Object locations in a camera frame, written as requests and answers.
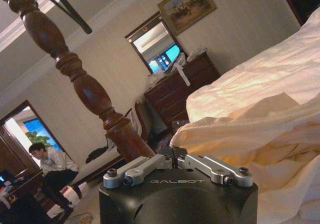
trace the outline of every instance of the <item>carved wooden bed post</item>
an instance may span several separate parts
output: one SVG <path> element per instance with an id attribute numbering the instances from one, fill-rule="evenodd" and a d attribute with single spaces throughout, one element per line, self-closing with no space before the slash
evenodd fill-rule
<path id="1" fill-rule="evenodd" d="M 155 153 L 133 130 L 130 121 L 115 112 L 111 100 L 100 83 L 82 68 L 77 54 L 70 52 L 58 27 L 38 9 L 35 0 L 4 0 L 18 13 L 35 43 L 56 62 L 56 68 L 70 78 L 83 104 L 103 121 L 107 136 L 117 145 L 126 161 Z"/>

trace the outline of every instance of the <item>green leaves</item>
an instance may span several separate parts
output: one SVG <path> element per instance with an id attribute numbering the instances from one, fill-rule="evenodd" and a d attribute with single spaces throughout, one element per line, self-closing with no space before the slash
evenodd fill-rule
<path id="1" fill-rule="evenodd" d="M 47 137 L 47 136 L 41 136 L 41 135 L 37 135 L 38 133 L 36 131 L 34 132 L 27 132 L 25 133 L 25 135 L 29 138 L 29 140 L 32 142 L 32 143 L 42 143 L 44 144 L 44 146 L 47 148 L 47 147 L 52 147 L 52 145 L 50 145 L 47 140 L 50 139 L 50 137 Z"/>

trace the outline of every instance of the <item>shoe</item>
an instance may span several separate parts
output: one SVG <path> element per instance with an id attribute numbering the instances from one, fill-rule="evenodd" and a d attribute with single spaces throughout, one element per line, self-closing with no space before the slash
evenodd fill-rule
<path id="1" fill-rule="evenodd" d="M 65 221 L 70 215 L 71 213 L 74 211 L 73 208 L 69 207 L 68 209 L 65 209 L 64 212 L 60 213 L 58 215 L 57 221 L 58 222 L 62 222 Z"/>
<path id="2" fill-rule="evenodd" d="M 75 205 L 73 205 L 72 202 L 69 201 L 68 207 L 73 209 L 73 208 L 75 207 Z M 58 210 L 56 210 L 56 211 L 53 213 L 53 215 L 54 215 L 54 216 L 57 216 L 57 215 L 59 215 L 60 213 L 62 213 L 62 212 L 64 212 L 64 211 L 65 211 L 65 209 L 63 209 L 62 207 L 60 207 Z"/>

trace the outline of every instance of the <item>black pants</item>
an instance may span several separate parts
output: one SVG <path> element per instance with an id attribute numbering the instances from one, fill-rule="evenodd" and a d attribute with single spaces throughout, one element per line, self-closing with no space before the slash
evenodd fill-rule
<path id="1" fill-rule="evenodd" d="M 60 193 L 60 190 L 75 179 L 77 174 L 77 171 L 70 169 L 48 172 L 44 177 L 43 193 L 63 209 L 68 209 L 69 200 Z"/>

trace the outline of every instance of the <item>white bed sheet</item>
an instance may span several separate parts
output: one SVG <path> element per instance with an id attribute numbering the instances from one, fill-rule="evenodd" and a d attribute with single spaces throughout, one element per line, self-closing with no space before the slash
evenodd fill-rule
<path id="1" fill-rule="evenodd" d="M 298 212 L 320 200 L 320 8 L 297 33 L 191 94 L 186 109 L 191 123 L 170 144 L 249 167 L 259 224 L 320 223 Z"/>
<path id="2" fill-rule="evenodd" d="M 190 122 L 227 117 L 282 92 L 299 104 L 320 93 L 320 8 L 294 35 L 192 93 L 186 110 Z"/>

